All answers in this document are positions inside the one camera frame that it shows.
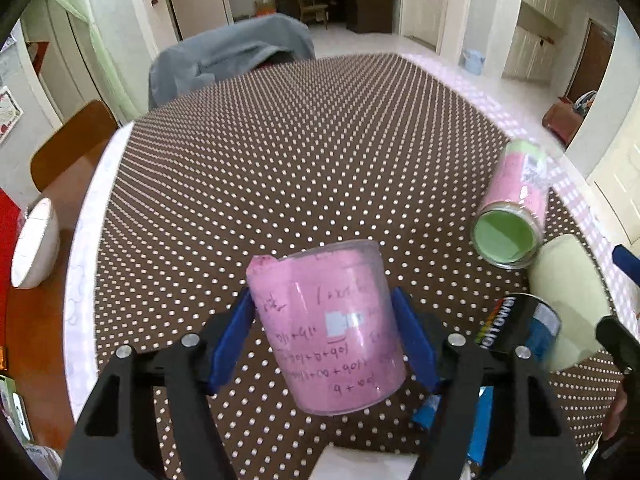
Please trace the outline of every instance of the gray cloth cover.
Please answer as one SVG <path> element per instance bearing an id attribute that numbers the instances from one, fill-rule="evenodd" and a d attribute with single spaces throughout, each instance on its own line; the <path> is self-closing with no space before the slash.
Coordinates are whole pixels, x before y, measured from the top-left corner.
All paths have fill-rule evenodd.
<path id="1" fill-rule="evenodd" d="M 271 56 L 277 60 L 315 59 L 307 26 L 283 14 L 270 14 L 187 38 L 162 51 L 152 63 L 149 109 L 247 73 Z"/>

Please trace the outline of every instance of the light blue bin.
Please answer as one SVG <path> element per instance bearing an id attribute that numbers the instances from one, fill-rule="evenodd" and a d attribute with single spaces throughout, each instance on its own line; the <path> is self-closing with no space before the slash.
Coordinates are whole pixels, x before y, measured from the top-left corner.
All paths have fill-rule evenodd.
<path id="1" fill-rule="evenodd" d="M 465 57 L 465 70 L 474 75 L 481 75 L 486 58 L 477 50 L 465 50 L 463 56 Z"/>

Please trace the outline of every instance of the pink and green container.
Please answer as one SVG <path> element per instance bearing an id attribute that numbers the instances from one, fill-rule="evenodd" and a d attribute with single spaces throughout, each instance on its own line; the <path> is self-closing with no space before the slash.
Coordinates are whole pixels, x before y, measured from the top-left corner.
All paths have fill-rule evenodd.
<path id="1" fill-rule="evenodd" d="M 476 251 L 489 263 L 522 269 L 542 246 L 547 157 L 540 146 L 526 140 L 514 140 L 503 150 L 471 229 Z"/>
<path id="2" fill-rule="evenodd" d="M 341 242 L 281 260 L 254 256 L 246 275 L 302 410 L 350 413 L 402 385 L 402 345 L 377 243 Z"/>

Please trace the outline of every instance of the curtain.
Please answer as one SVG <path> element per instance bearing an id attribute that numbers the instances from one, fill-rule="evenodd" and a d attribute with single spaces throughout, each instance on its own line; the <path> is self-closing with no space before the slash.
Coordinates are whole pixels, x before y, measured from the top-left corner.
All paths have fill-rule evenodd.
<path id="1" fill-rule="evenodd" d="M 89 33 L 91 37 L 91 44 L 94 48 L 95 55 L 98 59 L 98 63 L 104 73 L 106 82 L 110 87 L 111 94 L 113 95 L 114 103 L 117 104 L 121 114 L 127 121 L 132 121 L 140 117 L 141 113 L 127 94 L 124 85 L 118 74 L 118 70 L 111 59 L 107 47 L 102 40 L 100 31 L 91 16 L 90 3 L 88 0 L 54 0 L 66 12 L 74 15 L 78 20 L 85 22 L 89 27 Z"/>

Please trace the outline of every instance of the brown tablecloth with white dots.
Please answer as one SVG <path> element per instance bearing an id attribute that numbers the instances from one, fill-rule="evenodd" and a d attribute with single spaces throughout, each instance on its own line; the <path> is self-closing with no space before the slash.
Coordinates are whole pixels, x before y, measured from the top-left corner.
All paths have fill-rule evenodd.
<path id="1" fill-rule="evenodd" d="M 102 231 L 97 360 L 117 345 L 163 348 L 223 312 L 254 254 L 340 240 L 380 243 L 388 284 L 452 331 L 475 335 L 495 300 L 527 290 L 497 269 L 468 226 L 507 137 L 437 79 L 396 55 L 273 66 L 176 99 L 136 122 Z M 574 233 L 555 193 L 547 239 Z M 619 373 L 606 354 L 550 382 L 583 454 Z M 379 404 L 344 416 L 303 413 L 256 321 L 230 384 L 210 400 L 240 478 L 306 479 L 329 443 L 417 452 L 410 422 L 426 392 L 410 371 Z M 180 477 L 167 400 L 156 391 L 169 478 Z"/>

